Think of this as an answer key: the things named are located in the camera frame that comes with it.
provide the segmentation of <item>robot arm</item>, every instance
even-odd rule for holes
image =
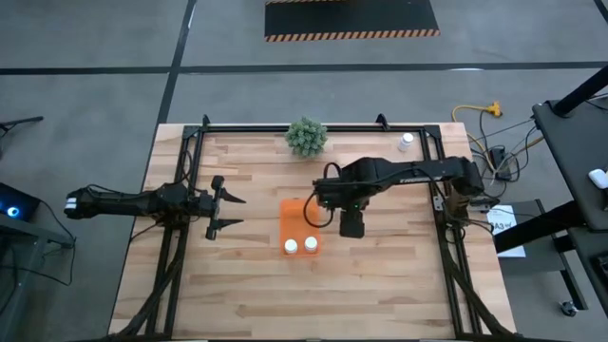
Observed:
[[[393,185],[450,181],[455,192],[446,200],[451,216],[466,219],[470,199],[484,191],[475,162],[450,157],[440,161],[391,162],[382,158],[361,158],[338,168],[337,178],[313,181],[317,203],[329,210],[340,208],[340,236],[362,238],[365,234],[362,210],[370,197]]]
[[[199,191],[198,196],[189,196],[187,188],[180,182],[165,183],[156,190],[143,191],[140,194],[125,194],[109,189],[98,191],[94,190],[93,186],[87,186],[67,194],[64,213],[70,219],[90,219],[100,214],[108,214],[151,217],[162,223],[184,222],[192,216],[210,218],[205,237],[213,240],[221,228],[242,222],[242,219],[218,218],[220,199],[245,203],[244,200],[230,195],[223,183],[224,177],[213,177],[213,196],[206,190]]]

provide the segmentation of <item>orange tray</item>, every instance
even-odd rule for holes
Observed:
[[[304,219],[305,199],[284,199],[280,203],[280,214],[278,224],[279,250],[284,257],[314,257],[319,254],[321,239],[319,229],[312,227]],[[319,221],[319,207],[312,200],[306,208],[308,219],[312,223]],[[308,252],[304,247],[307,237],[316,238],[316,251]],[[285,241],[294,239],[297,242],[297,252],[287,254],[285,252]]]

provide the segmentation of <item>succulent plant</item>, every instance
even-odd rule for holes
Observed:
[[[327,127],[308,118],[292,123],[285,140],[299,157],[312,158],[323,152],[327,141]]]

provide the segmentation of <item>butcher block tabletop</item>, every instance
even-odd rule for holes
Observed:
[[[465,127],[438,125],[446,155],[471,159]],[[160,125],[145,190],[173,181],[183,127]],[[320,230],[318,256],[280,253],[282,200],[306,199],[327,162],[345,166],[361,157],[421,161],[419,137],[401,152],[401,135],[328,133],[325,152],[302,160],[292,155],[281,133],[205,133],[197,187],[211,191],[213,176],[222,175],[228,191],[247,203],[220,205],[220,218],[244,222],[224,228],[215,241],[205,239],[208,218],[190,224],[173,338],[453,338],[426,184],[393,186],[371,198],[361,239],[339,236],[336,218]],[[328,217],[321,210],[320,221]],[[137,218],[133,234],[152,224],[151,218]],[[128,248],[111,333],[128,323],[152,290],[162,229],[142,234]],[[468,226],[465,248],[475,291],[515,331],[492,237]],[[161,301],[159,331],[167,297],[168,291]],[[459,302],[470,332],[462,293]]]

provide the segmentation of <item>concrete floor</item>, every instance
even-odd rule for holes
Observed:
[[[2,1],[2,67],[168,67],[185,0]],[[314,63],[497,63],[608,60],[608,26],[592,0],[534,2],[432,0],[442,36],[436,40],[263,43],[263,1],[199,0],[183,65]],[[512,30],[504,32],[502,25]],[[594,69],[410,71],[181,75],[170,123],[442,122],[455,105],[501,101],[504,116],[487,116],[493,132],[526,120],[530,107],[559,98]],[[95,182],[136,192],[159,114],[166,75],[0,76],[0,120],[44,115],[3,140],[0,180],[48,201],[61,212],[67,192]],[[459,113],[474,135],[478,114]],[[490,139],[511,146],[531,123]],[[540,198],[545,208],[570,200],[544,143],[505,201]],[[42,215],[41,221],[48,217]],[[64,341],[105,334],[124,263],[132,218],[62,219],[78,237],[74,283],[36,279],[22,341]],[[606,316],[576,256],[570,256],[590,310],[561,315],[567,298],[558,274],[504,280],[519,333],[597,341]],[[44,271],[66,278],[69,255],[49,257]]]

